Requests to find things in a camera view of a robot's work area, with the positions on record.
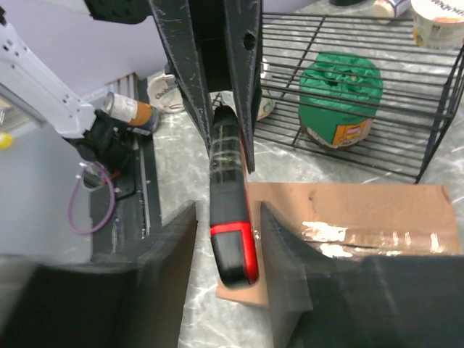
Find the brown cardboard express box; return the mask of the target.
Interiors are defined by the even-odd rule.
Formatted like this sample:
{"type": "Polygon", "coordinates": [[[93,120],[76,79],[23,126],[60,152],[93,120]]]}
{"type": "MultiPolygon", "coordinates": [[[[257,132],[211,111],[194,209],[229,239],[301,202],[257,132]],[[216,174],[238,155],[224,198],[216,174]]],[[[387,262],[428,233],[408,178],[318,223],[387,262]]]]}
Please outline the brown cardboard express box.
{"type": "Polygon", "coordinates": [[[438,266],[458,254],[458,229],[444,185],[250,183],[252,224],[266,202],[296,236],[327,257],[429,256],[433,281],[463,266],[438,266]]]}

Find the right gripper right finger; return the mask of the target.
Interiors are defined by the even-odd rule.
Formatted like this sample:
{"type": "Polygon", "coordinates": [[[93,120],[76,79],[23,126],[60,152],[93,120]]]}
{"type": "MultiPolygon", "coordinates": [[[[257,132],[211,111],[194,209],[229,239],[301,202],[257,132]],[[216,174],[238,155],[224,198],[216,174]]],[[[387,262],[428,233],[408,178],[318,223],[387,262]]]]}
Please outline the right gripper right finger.
{"type": "Polygon", "coordinates": [[[461,347],[461,256],[330,258],[260,206],[275,347],[461,347]]]}

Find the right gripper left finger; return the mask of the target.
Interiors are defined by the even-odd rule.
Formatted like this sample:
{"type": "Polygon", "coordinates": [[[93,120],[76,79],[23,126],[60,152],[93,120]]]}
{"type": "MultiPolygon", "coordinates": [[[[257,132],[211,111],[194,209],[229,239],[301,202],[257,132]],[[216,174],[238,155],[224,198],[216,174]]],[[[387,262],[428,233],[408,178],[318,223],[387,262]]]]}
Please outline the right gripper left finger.
{"type": "Polygon", "coordinates": [[[176,347],[197,231],[196,205],[118,252],[55,264],[1,257],[3,347],[176,347]]]}

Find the red black utility knife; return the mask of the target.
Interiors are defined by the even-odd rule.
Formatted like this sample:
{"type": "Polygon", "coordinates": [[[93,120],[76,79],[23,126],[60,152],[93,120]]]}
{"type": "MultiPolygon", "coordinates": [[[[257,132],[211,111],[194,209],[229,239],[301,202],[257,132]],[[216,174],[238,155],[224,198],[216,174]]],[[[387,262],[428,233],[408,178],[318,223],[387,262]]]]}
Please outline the red black utility knife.
{"type": "Polygon", "coordinates": [[[259,278],[245,170],[237,117],[231,107],[220,105],[210,151],[210,241],[220,280],[232,289],[259,278]]]}

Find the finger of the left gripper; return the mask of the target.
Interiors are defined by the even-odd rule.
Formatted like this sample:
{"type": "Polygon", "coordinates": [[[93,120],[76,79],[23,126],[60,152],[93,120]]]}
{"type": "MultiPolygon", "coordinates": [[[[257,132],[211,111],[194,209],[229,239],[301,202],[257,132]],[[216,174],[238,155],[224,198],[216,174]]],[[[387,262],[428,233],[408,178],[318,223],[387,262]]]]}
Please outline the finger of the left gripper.
{"type": "Polygon", "coordinates": [[[247,169],[255,171],[254,127],[261,102],[262,2],[224,1],[225,43],[231,88],[247,169]]]}
{"type": "Polygon", "coordinates": [[[183,103],[204,141],[211,147],[212,105],[188,1],[150,1],[167,58],[183,103]]]}

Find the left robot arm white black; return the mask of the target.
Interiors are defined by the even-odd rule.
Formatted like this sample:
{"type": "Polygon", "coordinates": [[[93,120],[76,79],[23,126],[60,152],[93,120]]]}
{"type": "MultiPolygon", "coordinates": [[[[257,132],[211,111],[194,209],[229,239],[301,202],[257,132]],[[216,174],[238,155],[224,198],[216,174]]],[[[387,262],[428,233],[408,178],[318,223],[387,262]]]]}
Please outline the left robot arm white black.
{"type": "MultiPolygon", "coordinates": [[[[261,1],[68,1],[94,20],[135,25],[152,17],[183,105],[206,145],[212,142],[210,95],[232,91],[248,171],[254,171],[254,130],[262,97],[261,1]]],[[[1,89],[13,104],[44,117],[79,155],[116,168],[125,147],[107,117],[97,114],[1,21],[1,89]]]]}

